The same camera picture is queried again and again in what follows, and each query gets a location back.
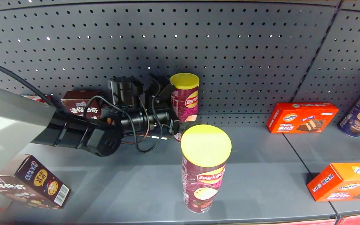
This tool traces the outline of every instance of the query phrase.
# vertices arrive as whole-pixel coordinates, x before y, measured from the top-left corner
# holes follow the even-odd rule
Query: red box
[[[360,200],[360,162],[332,163],[307,187],[315,201]]]
[[[329,102],[279,102],[266,126],[271,133],[320,133],[337,112]]]

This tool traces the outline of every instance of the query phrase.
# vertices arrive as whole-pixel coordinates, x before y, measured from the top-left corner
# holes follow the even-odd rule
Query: yellow lid
[[[178,73],[170,78],[170,82],[178,89],[188,90],[200,85],[200,79],[192,73]]]
[[[193,164],[211,168],[224,163],[230,156],[231,140],[221,129],[211,125],[196,125],[181,138],[184,157]]]

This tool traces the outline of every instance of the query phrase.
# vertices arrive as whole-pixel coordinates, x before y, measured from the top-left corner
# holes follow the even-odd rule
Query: barcode
[[[66,199],[66,196],[69,193],[69,188],[66,187],[65,185],[62,185],[62,187],[60,188],[59,192],[56,195],[56,198],[54,200],[54,202],[60,206],[62,206],[63,202]]]

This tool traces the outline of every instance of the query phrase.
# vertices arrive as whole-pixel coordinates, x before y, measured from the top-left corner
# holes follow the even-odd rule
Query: black cable
[[[155,80],[155,78],[153,78],[152,76],[150,76],[150,78],[151,78],[153,81],[155,81],[155,82],[157,83],[158,87],[159,87],[158,90],[157,90],[157,92],[156,92],[156,94],[155,94],[155,96],[152,97],[152,103],[151,103],[152,113],[154,114],[154,117],[155,117],[155,119],[156,119],[156,122],[157,122],[157,124],[159,125],[159,128],[160,128],[159,139],[157,140],[157,143],[156,143],[156,145],[157,145],[157,144],[160,142],[161,138],[162,138],[163,128],[162,128],[162,124],[160,124],[159,118],[158,118],[158,116],[157,116],[157,114],[156,114],[155,107],[154,107],[154,103],[155,103],[156,96],[160,93],[160,88],[161,88],[161,86],[160,86],[160,83],[159,83],[157,80]]]
[[[106,100],[104,97],[99,96],[99,95],[96,95],[96,96],[92,97],[92,98],[87,102],[86,106],[84,107],[83,117],[86,118],[87,109],[90,107],[91,103],[92,103],[96,98],[99,98],[99,99],[105,101],[108,105],[110,105],[111,107],[115,108],[115,109],[118,110],[119,112],[123,113],[123,114],[129,119],[130,124],[131,124],[131,127],[132,127],[132,129],[133,129],[134,144],[135,144],[136,149],[137,149],[138,151],[140,151],[140,152],[142,152],[142,153],[146,153],[146,152],[151,151],[152,149],[154,149],[154,148],[156,147],[156,145],[158,145],[158,143],[160,142],[160,139],[162,138],[162,132],[163,132],[163,130],[162,130],[162,126],[161,126],[161,124],[160,124],[159,118],[158,118],[158,116],[156,115],[156,112],[155,112],[155,109],[154,109],[154,100],[155,100],[155,98],[156,98],[155,96],[152,98],[152,111],[153,111],[153,113],[154,113],[155,119],[157,120],[157,122],[158,122],[158,124],[159,124],[159,126],[160,126],[160,137],[159,137],[159,139],[157,140],[157,142],[156,142],[152,147],[150,147],[150,148],[147,149],[147,150],[141,150],[141,149],[138,147],[137,132],[136,132],[136,128],[134,127],[134,123],[133,123],[133,120],[131,119],[130,115],[129,115],[126,111],[124,111],[124,110],[122,110],[121,108],[117,107],[116,105],[110,103],[110,102],[109,102],[108,100]]]
[[[33,85],[31,85],[29,82],[24,80],[23,78],[16,75],[14,72],[0,66],[0,71],[9,77],[12,77],[13,79],[17,80],[19,83],[23,84],[28,88],[30,91],[33,91],[35,94],[37,94],[42,100],[44,100],[47,104],[52,105],[56,108],[60,108],[58,105],[55,105],[51,100],[49,100],[40,90],[35,88]]]

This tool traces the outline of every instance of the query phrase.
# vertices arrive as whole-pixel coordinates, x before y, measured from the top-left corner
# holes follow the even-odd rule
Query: ovaltine box
[[[62,208],[70,189],[32,155],[17,155],[0,170],[0,194],[26,207]]]
[[[360,162],[332,163],[307,185],[316,201],[360,199]]]
[[[271,133],[320,133],[337,112],[329,102],[279,102],[266,126]]]

